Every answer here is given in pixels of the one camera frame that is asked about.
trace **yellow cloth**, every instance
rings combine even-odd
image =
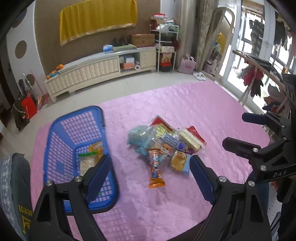
[[[63,46],[86,35],[137,24],[136,0],[88,0],[68,6],[59,14],[59,40]]]
[[[222,33],[219,33],[218,38],[216,40],[217,40],[218,44],[220,44],[220,47],[221,47],[220,53],[223,54],[225,44],[226,44],[226,38],[224,37],[224,35]]]

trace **pile of snacks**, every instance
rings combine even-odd
[[[173,170],[189,175],[191,156],[207,144],[194,126],[175,130],[160,116],[149,126],[136,126],[130,130],[127,143],[137,145],[136,152],[150,161],[149,188],[165,186],[160,169],[168,163]]]
[[[80,175],[84,176],[88,169],[94,167],[104,154],[102,141],[96,142],[89,147],[89,152],[79,154]]]

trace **pair of slippers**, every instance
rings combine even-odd
[[[193,72],[193,76],[200,81],[206,81],[206,77],[202,72]]]

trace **pink blanket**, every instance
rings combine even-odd
[[[107,141],[117,175],[120,197],[108,212],[94,217],[110,240],[157,240],[173,238],[204,220],[211,208],[190,173],[184,177],[169,168],[163,174],[166,186],[148,188],[149,167],[126,144],[136,125],[148,124],[160,115],[174,128],[195,126],[207,142],[199,153],[218,176],[244,183],[251,172],[246,159],[222,147],[233,137],[264,147],[269,138],[262,127],[242,121],[245,109],[212,81],[176,85],[118,98],[100,107],[104,111]],[[31,196],[35,208],[43,187],[43,158],[50,123],[38,130],[35,141]],[[73,235],[82,240],[73,217],[68,217]]]

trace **brown circle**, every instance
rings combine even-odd
[[[24,20],[24,17],[26,16],[27,13],[27,9],[25,9],[20,15],[19,17],[16,19],[16,21],[12,24],[13,28],[16,28],[17,26],[20,25],[20,23]]]
[[[27,43],[24,40],[19,41],[17,46],[15,47],[15,56],[17,58],[22,58],[25,55],[26,50],[27,50]]]
[[[28,81],[30,82],[30,84],[33,86],[35,84],[35,78],[32,74],[28,74],[27,76]]]

